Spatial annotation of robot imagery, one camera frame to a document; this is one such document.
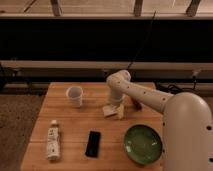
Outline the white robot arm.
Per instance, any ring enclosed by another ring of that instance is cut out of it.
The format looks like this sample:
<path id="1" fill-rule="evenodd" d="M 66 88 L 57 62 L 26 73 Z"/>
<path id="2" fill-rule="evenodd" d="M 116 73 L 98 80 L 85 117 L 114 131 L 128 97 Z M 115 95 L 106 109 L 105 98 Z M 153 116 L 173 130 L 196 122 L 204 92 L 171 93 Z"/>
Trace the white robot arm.
<path id="1" fill-rule="evenodd" d="M 111 74 L 106 84 L 110 104 L 128 95 L 163 115 L 162 171 L 213 171 L 213 112 L 203 98 L 132 83 L 127 70 Z"/>

